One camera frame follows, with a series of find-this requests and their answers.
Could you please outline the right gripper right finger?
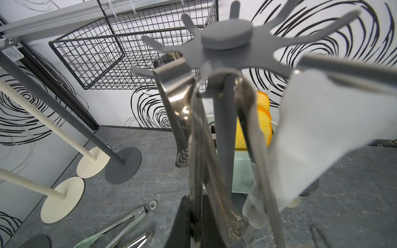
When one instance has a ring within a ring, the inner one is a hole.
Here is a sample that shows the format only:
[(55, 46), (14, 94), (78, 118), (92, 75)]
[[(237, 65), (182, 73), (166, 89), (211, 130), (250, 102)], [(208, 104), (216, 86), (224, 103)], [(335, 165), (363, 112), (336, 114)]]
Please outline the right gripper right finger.
[(216, 218), (213, 214), (209, 197), (203, 195), (203, 227), (202, 227), (202, 248), (227, 248), (220, 230), (217, 226)]

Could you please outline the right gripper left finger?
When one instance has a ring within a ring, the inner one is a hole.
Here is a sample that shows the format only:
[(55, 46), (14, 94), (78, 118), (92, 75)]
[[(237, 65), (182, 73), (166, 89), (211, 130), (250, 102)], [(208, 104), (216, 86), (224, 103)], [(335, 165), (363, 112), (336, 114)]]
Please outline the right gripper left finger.
[(170, 235), (164, 248), (190, 247), (189, 197), (184, 196), (179, 205)]

